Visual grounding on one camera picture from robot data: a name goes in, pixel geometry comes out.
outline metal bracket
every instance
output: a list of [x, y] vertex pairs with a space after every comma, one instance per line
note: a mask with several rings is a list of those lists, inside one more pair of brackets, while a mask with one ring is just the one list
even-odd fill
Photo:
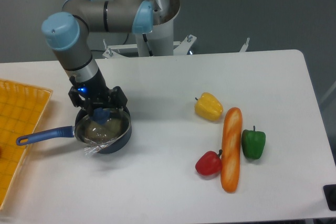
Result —
[[[190, 34], [185, 37], [183, 41], [174, 41], [174, 55], [187, 55], [196, 40], [197, 37]], [[106, 51], [102, 55], [107, 59], [125, 58], [123, 54], [136, 54], [138, 52], [136, 44], [105, 46], [105, 49]]]

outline orange basket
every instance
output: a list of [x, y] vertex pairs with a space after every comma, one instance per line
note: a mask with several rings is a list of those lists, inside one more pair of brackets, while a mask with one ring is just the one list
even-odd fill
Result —
[[0, 210], [30, 147], [19, 136], [34, 132], [52, 90], [0, 79]]

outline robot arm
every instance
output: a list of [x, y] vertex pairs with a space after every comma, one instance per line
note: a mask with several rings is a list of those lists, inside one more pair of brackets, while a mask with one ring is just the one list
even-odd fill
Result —
[[92, 114], [95, 108], [125, 108], [127, 103], [120, 87], [106, 87], [87, 45], [89, 32], [144, 34], [152, 28], [152, 4], [145, 0], [66, 0], [62, 12], [48, 17], [42, 32], [73, 85], [69, 96], [74, 106]]
[[172, 55], [173, 29], [169, 21], [179, 9], [179, 0], [66, 0], [62, 12], [43, 22], [42, 32], [73, 85], [69, 96], [74, 106], [82, 107], [90, 115], [95, 108], [126, 109], [127, 98], [122, 90], [106, 87], [92, 58], [87, 45], [90, 32], [138, 34], [139, 55], [141, 50], [143, 55], [148, 54], [143, 38], [151, 32], [148, 40], [153, 41], [154, 55]]

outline blue pan handle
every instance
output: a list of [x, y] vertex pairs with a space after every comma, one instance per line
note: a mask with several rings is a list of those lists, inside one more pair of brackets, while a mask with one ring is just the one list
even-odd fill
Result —
[[47, 131], [33, 133], [30, 135], [20, 136], [17, 138], [16, 144], [22, 146], [56, 137], [74, 137], [74, 127], [64, 126]]

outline white table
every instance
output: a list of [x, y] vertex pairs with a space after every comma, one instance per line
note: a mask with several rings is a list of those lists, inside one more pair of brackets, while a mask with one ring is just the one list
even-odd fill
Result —
[[[306, 63], [296, 50], [98, 60], [109, 88], [129, 99], [133, 133], [109, 155], [87, 158], [83, 144], [37, 143], [7, 202], [11, 223], [216, 223], [335, 217], [322, 187], [336, 169]], [[59, 62], [0, 64], [0, 78], [53, 89], [38, 130], [72, 125], [78, 108]], [[194, 113], [210, 92], [243, 128], [266, 133], [263, 156], [241, 155], [238, 189], [204, 180], [197, 160], [220, 149], [223, 119]]]

